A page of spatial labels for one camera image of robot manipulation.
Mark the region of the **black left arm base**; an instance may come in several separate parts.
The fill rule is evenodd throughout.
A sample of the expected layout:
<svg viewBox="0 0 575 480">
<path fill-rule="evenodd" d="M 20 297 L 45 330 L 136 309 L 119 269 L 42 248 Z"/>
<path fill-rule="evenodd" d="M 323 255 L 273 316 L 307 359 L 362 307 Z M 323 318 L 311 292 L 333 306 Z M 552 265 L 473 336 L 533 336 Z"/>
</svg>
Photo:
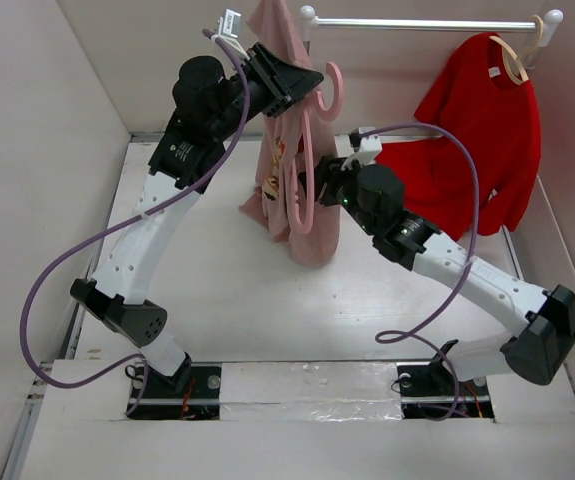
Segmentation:
<svg viewBox="0 0 575 480">
<path fill-rule="evenodd" d="M 142 365 L 128 365 L 130 380 L 127 417 L 131 420 L 209 421 L 220 419 L 222 364 L 198 363 L 181 392 L 175 392 L 155 372 L 146 383 Z"/>
</svg>

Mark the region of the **pink t-shirt with print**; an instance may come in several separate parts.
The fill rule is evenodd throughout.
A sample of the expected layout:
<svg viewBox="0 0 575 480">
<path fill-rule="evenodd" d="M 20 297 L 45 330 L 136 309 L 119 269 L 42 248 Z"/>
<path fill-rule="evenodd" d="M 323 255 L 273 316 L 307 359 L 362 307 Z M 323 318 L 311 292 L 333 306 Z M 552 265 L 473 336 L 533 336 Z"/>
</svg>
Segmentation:
<svg viewBox="0 0 575 480">
<path fill-rule="evenodd" d="M 255 189 L 239 210 L 265 227 L 275 242 L 288 244 L 292 259 L 321 267 L 336 252 L 340 232 L 337 207 L 314 199 L 314 169 L 337 155 L 329 123 L 320 118 L 309 94 L 279 118 L 266 117 Z"/>
</svg>

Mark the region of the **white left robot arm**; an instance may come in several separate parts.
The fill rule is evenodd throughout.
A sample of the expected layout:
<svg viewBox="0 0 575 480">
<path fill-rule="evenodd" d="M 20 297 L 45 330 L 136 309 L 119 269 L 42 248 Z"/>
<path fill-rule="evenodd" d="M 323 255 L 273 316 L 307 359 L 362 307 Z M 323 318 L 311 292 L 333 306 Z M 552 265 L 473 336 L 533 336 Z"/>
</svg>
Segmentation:
<svg viewBox="0 0 575 480">
<path fill-rule="evenodd" d="M 205 174 L 222 158 L 225 140 L 258 114 L 276 118 L 303 100 L 322 73 L 290 65 L 260 43 L 226 76 L 220 60 L 182 64 L 172 96 L 175 109 L 149 163 L 134 209 L 136 221 L 88 280 L 71 296 L 109 330 L 145 356 L 155 384 L 168 396 L 189 387 L 191 358 L 166 329 L 167 312 L 147 298 L 149 284 L 183 217 L 206 191 Z"/>
</svg>

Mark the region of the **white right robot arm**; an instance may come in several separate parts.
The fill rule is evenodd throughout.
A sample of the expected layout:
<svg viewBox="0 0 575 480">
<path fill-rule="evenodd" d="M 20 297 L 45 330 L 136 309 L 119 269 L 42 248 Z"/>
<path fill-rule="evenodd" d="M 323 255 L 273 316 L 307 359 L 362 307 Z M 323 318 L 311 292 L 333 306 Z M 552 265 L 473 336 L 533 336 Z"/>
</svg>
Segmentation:
<svg viewBox="0 0 575 480">
<path fill-rule="evenodd" d="M 387 260 L 452 288 L 504 326 L 505 334 L 474 342 L 452 340 L 429 381 L 451 393 L 465 380 L 513 372 L 540 386 L 556 376 L 575 345 L 575 293 L 547 290 L 468 255 L 437 226 L 406 209 L 404 185 L 385 166 L 324 157 L 296 184 L 323 206 L 340 206 Z"/>
</svg>

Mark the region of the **pink plastic hanger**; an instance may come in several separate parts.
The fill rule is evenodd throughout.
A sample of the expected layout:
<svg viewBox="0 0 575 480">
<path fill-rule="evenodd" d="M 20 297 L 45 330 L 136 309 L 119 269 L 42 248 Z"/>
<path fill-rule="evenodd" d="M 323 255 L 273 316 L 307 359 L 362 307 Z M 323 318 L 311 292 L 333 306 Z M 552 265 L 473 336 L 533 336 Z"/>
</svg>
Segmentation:
<svg viewBox="0 0 575 480">
<path fill-rule="evenodd" d="M 327 106 L 324 101 L 324 96 L 320 91 L 308 94 L 304 100 L 304 107 L 300 115 L 300 122 L 302 127 L 301 137 L 303 139 L 303 156 L 305 163 L 305 171 L 307 172 L 308 180 L 307 186 L 313 186 L 313 170 L 314 170 L 314 155 L 311 122 L 309 113 L 314 110 L 319 118 L 325 122 L 334 121 L 341 113 L 344 103 L 344 80 L 338 65 L 334 62 L 326 63 L 326 73 L 331 78 L 333 83 L 333 99 L 332 103 Z M 296 162 L 292 160 L 287 169 L 288 173 L 288 186 L 286 187 L 286 205 L 287 214 L 290 227 L 298 234 L 307 235 L 310 233 L 313 220 L 314 220 L 314 204 L 313 194 L 310 198 L 305 199 L 305 219 L 302 220 L 300 216 L 300 203 L 298 195 L 298 180 Z"/>
</svg>

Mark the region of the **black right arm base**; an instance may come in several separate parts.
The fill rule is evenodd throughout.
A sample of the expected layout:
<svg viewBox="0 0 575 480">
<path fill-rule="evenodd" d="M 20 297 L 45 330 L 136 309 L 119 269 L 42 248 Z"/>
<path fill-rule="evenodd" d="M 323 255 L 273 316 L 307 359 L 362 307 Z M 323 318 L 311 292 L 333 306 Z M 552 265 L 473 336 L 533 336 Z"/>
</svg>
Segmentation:
<svg viewBox="0 0 575 480">
<path fill-rule="evenodd" d="M 455 402 L 450 418 L 493 419 L 491 395 L 482 380 L 460 381 L 455 388 L 454 377 L 439 353 L 430 359 L 414 359 L 396 364 L 398 378 L 391 390 L 400 395 L 404 420 L 439 420 L 446 416 Z"/>
</svg>

